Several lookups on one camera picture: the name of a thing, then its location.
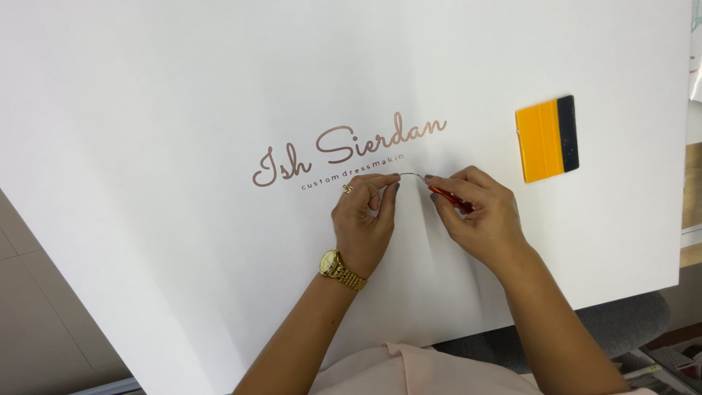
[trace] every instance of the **woman's left hand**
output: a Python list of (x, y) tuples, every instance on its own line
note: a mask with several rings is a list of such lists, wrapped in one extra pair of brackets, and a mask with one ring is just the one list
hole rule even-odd
[[(395, 229), (395, 197), (399, 189), (398, 174), (365, 174), (356, 176), (348, 185), (350, 193), (342, 193), (331, 210), (336, 232), (336, 249), (344, 266), (368, 280), (388, 248)], [(386, 187), (383, 199), (380, 189)], [(378, 210), (371, 216), (367, 208)]]

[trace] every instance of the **metal hook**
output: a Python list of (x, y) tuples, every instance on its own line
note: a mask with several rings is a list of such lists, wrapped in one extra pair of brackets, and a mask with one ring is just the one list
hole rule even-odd
[(419, 177), (420, 179), (422, 179), (422, 181), (424, 181), (425, 184), (429, 185), (429, 183), (427, 182), (427, 180), (425, 180), (424, 177), (420, 176), (420, 175), (417, 174), (417, 173), (400, 173), (399, 175), (400, 175), (400, 179), (401, 179), (401, 180), (402, 180), (402, 174), (414, 174), (415, 176), (417, 176), (417, 177)]

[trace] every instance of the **table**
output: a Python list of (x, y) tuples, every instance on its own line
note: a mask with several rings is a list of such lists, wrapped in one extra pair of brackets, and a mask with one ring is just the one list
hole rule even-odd
[[(333, 247), (340, 185), (376, 162), (423, 174), (476, 164), (513, 189), (575, 309), (667, 287), (689, 10), (3, 6), (0, 185), (151, 395), (233, 388)], [(581, 168), (526, 185), (513, 113), (567, 93)], [(362, 155), (374, 135), (390, 141), (396, 113), (404, 133), (425, 122), (433, 133)], [(271, 181), (274, 161), (284, 171)], [(448, 239), (422, 185), (403, 182), (397, 212), (327, 365), (384, 339), (423, 346), (511, 324), (496, 279)]]

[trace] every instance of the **woman's right hand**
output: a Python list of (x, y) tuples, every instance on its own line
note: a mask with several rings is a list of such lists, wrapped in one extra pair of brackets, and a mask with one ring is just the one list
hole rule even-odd
[(509, 270), (517, 255), (536, 253), (522, 233), (514, 194), (484, 171), (469, 166), (447, 179), (431, 175), (425, 178), (431, 186), (473, 204), (475, 211), (462, 219), (448, 199), (431, 195), (453, 241), (496, 275)]

